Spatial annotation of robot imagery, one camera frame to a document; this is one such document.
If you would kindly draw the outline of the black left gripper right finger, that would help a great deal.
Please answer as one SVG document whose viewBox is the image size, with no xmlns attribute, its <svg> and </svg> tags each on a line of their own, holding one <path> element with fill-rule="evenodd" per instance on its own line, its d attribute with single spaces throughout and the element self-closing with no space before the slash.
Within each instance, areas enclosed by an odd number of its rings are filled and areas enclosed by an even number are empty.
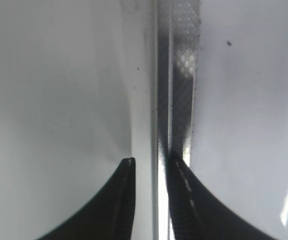
<svg viewBox="0 0 288 240">
<path fill-rule="evenodd" d="M 166 161 L 166 181 L 175 239 L 272 239 L 219 201 L 175 152 Z"/>
</svg>

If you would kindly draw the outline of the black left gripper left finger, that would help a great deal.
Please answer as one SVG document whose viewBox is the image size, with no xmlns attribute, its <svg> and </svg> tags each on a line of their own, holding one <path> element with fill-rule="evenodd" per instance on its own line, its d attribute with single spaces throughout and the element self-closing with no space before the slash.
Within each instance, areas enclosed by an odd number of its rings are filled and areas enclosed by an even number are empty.
<svg viewBox="0 0 288 240">
<path fill-rule="evenodd" d="M 135 214 L 135 159 L 124 158 L 100 191 L 42 240 L 129 240 Z"/>
</svg>

